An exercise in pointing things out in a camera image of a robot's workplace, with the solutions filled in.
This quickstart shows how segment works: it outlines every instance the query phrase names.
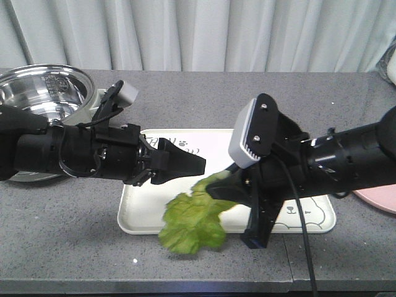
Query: metal pot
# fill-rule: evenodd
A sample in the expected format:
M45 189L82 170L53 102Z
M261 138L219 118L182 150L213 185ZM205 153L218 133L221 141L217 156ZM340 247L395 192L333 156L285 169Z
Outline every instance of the metal pot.
M29 65L0 74L0 104L58 119L68 125L91 121L100 101L92 79L80 69ZM19 172L13 181L39 181L53 174Z

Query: curtain fold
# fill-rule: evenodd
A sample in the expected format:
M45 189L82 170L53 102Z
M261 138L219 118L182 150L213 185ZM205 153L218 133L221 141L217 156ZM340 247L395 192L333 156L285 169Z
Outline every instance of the curtain fold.
M2 67L364 72L394 0L0 0Z

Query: black robotic arm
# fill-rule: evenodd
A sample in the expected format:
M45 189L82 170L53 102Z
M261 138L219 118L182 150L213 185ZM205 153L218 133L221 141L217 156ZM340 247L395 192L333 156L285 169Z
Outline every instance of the black robotic arm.
M120 80L106 91L92 122L76 126L57 120L49 123L43 116L0 105L0 180L18 171L34 171L118 179L141 186L149 178L152 184L162 184L203 174L203 158L167 139L160 139L154 149L140 133L140 126L110 127L110 118L123 110L122 86Z
M396 184L396 107L378 123L309 139L261 94L240 112L229 154L233 174L207 186L215 199L251 208L241 235L264 248L285 200Z

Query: plastic tray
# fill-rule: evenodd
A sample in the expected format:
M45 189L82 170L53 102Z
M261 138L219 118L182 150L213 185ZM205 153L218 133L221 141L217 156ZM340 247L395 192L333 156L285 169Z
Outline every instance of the plastic tray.
M157 234L163 227L162 216L166 203L180 192L190 192L198 180L224 170L232 159L228 156L228 144L232 129L150 129L142 131L147 141L157 147L158 138L169 139L181 149L207 160L205 174L178 178L162 185L147 181L141 187L125 185L118 211L118 225L129 234ZM327 196L301 199L307 229L310 233L330 231L336 222L334 210ZM220 215L228 233L242 233L248 223L250 208L237 205ZM277 218L274 233L300 233L301 223L293 200L288 200Z

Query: gray countertop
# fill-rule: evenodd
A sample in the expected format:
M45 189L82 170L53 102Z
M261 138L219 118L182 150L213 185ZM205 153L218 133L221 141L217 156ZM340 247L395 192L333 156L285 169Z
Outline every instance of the gray countertop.
M375 73L87 72L98 88L123 79L140 90L113 122L142 129L230 128L262 92L312 136L376 122L396 104L395 88ZM220 250L177 256L154 235L121 231L122 189L99 179L2 182L0 293L309 290L301 235L272 235L262 250L229 235ZM354 195L332 205L335 228L310 236L319 289L396 291L395 215Z

